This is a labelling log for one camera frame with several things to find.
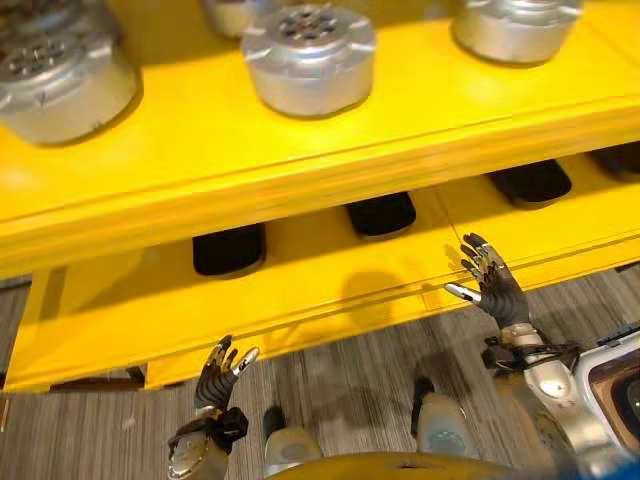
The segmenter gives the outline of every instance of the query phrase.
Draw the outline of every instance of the gray carpet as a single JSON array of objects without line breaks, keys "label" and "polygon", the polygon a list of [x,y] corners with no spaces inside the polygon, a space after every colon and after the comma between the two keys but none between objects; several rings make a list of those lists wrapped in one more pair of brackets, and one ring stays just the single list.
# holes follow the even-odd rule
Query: gray carpet
[{"label": "gray carpet", "polygon": [[[27,287],[0,292],[0,362],[7,364]],[[529,294],[534,317],[556,342],[591,346],[640,320],[640,266],[608,271]],[[480,362],[494,323],[474,308],[431,317],[259,363],[232,404],[250,419],[228,478],[261,478],[263,412],[282,405],[326,455],[413,450],[412,379],[429,376],[462,404],[482,458],[516,467],[535,462],[504,413]],[[165,478],[166,440],[191,418],[193,382],[150,393],[19,395],[0,434],[0,477],[12,480]]]}]

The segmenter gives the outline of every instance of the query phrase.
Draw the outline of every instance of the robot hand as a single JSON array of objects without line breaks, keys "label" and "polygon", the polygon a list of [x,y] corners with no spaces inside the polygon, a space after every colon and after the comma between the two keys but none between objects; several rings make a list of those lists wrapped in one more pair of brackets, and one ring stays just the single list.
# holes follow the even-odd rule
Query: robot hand
[{"label": "robot hand", "polygon": [[239,408],[227,406],[233,386],[260,351],[252,348],[232,367],[238,350],[227,356],[231,341],[231,335],[220,340],[202,369],[195,393],[198,418],[168,442],[170,480],[222,480],[234,442],[247,434],[247,418]]},{"label": "robot hand", "polygon": [[480,235],[472,233],[463,238],[472,248],[464,244],[460,248],[473,263],[466,259],[461,263],[478,282],[480,292],[458,283],[447,283],[445,289],[478,305],[495,318],[500,329],[529,323],[527,299],[502,257]]},{"label": "robot hand", "polygon": [[227,335],[213,348],[207,363],[205,363],[195,393],[196,414],[207,413],[218,418],[227,411],[229,398],[240,376],[249,365],[256,361],[260,350],[252,348],[233,367],[231,364],[238,354],[237,349],[227,355],[232,337]]}]

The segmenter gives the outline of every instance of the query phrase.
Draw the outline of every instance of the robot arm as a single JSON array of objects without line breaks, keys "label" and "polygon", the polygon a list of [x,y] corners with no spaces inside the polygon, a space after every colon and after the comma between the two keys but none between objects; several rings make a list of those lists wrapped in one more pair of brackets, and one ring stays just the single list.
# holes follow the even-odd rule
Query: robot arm
[{"label": "robot arm", "polygon": [[231,336],[223,338],[202,369],[194,399],[197,418],[169,440],[171,480],[223,480],[233,443],[247,434],[242,411],[227,407],[233,386],[260,351],[252,348],[232,366],[238,350],[227,356],[231,341]]},{"label": "robot arm", "polygon": [[575,379],[562,361],[565,353],[577,358],[574,344],[550,345],[530,322],[526,297],[504,260],[482,237],[465,235],[462,265],[480,286],[476,291],[460,284],[445,285],[448,292],[468,300],[491,315],[500,339],[487,340],[485,364],[522,374],[532,405],[553,422],[576,459],[579,470],[593,477],[606,475],[627,459],[616,449],[600,420],[578,393]]}]

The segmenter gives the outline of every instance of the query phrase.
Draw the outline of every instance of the metal canister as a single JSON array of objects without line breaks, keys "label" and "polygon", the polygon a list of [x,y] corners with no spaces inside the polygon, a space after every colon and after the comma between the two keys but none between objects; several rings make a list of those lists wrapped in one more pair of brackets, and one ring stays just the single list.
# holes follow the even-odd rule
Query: metal canister
[{"label": "metal canister", "polygon": [[212,28],[231,38],[240,38],[262,15],[284,7],[286,0],[201,0]]},{"label": "metal canister", "polygon": [[279,112],[323,116],[367,98],[375,31],[343,8],[287,7],[260,18],[242,40],[258,96]]},{"label": "metal canister", "polygon": [[0,63],[0,121],[29,143],[65,143],[102,129],[139,91],[109,36],[37,38]]},{"label": "metal canister", "polygon": [[560,50],[581,14],[582,0],[467,0],[453,34],[480,57],[536,64]]},{"label": "metal canister", "polygon": [[25,2],[7,17],[4,44],[13,48],[30,39],[57,33],[104,33],[119,42],[124,34],[105,0]]}]

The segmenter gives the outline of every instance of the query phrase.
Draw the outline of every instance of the yellow shelf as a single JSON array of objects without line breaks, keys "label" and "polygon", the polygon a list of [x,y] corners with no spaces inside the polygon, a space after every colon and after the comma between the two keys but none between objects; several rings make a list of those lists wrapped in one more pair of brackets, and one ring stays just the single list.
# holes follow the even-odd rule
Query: yellow shelf
[{"label": "yellow shelf", "polygon": [[[610,179],[585,155],[564,158],[560,163],[573,182],[573,190],[560,202],[541,210],[514,210],[484,176],[432,189],[437,191],[458,238],[478,232],[493,242],[525,290],[640,259],[640,216],[636,213],[640,184]],[[434,252],[417,250],[414,255],[446,257],[451,270],[448,276],[423,283],[423,314],[413,318],[465,306],[465,302],[442,288],[451,280],[473,286],[466,272],[457,267],[462,258],[457,245],[444,245]],[[371,326],[383,328],[396,323],[395,315],[389,315],[372,321]],[[335,330],[326,328],[324,320],[311,320],[283,327],[278,342],[270,343],[265,335],[258,334],[243,338],[239,345],[244,349],[257,345],[269,358],[366,331],[357,323],[338,317],[333,325]],[[295,340],[286,340],[288,335]],[[150,361],[147,387],[157,388],[197,376],[208,353],[209,348],[205,348]]]},{"label": "yellow shelf", "polygon": [[555,59],[519,69],[461,51],[431,2],[372,0],[371,97],[301,121],[260,103],[197,2],[114,1],[144,99],[75,146],[0,131],[0,276],[640,140],[638,64],[592,26],[619,3],[588,4]]},{"label": "yellow shelf", "polygon": [[614,48],[640,66],[640,2],[592,1],[587,22]]},{"label": "yellow shelf", "polygon": [[[409,322],[427,314],[420,295],[412,295],[284,325],[265,333],[239,336],[235,338],[233,345],[240,352],[258,347],[260,360],[266,360]],[[145,388],[160,388],[198,376],[210,353],[211,347],[207,347],[149,361]]]},{"label": "yellow shelf", "polygon": [[151,362],[157,386],[196,374],[226,333],[275,355],[455,308],[441,287],[466,279],[457,247],[468,231],[493,241],[525,287],[640,258],[640,184],[610,179],[584,155],[561,163],[574,190],[555,205],[513,210],[486,178],[459,180],[412,193],[418,221],[387,242],[358,240],[343,208],[276,220],[265,267],[240,279],[197,276],[190,241],[36,273],[5,389],[202,349],[188,355],[187,376]]},{"label": "yellow shelf", "polygon": [[[605,245],[595,250],[553,258],[544,263],[520,265],[514,268],[514,274],[525,290],[532,290],[625,265],[637,261],[639,258],[640,238],[634,238]],[[465,278],[462,283],[477,288],[468,278]],[[389,327],[405,321],[437,315],[468,305],[447,293],[440,285],[431,286],[430,290],[423,293],[422,298],[424,305],[416,303],[416,297],[407,297],[364,307],[349,313],[301,322],[294,326],[284,326],[265,334],[243,337],[234,342],[234,345],[240,351],[258,346],[262,352],[260,359],[266,360],[277,355],[360,335],[370,330]],[[363,328],[361,322],[351,320],[357,318],[356,316],[368,322],[366,328]],[[161,388],[197,377],[210,352],[210,348],[203,348],[149,361],[147,363],[146,388]]]},{"label": "yellow shelf", "polygon": [[340,324],[326,319],[404,297],[415,299],[398,304],[397,319],[407,308],[415,318],[419,282],[449,273],[445,256],[416,252],[452,248],[457,238],[434,191],[412,198],[419,213],[410,233],[384,243],[359,240],[342,207],[269,223],[266,264],[234,280],[198,276],[190,240],[37,272],[4,388],[140,364],[228,332],[246,337],[315,318]]}]

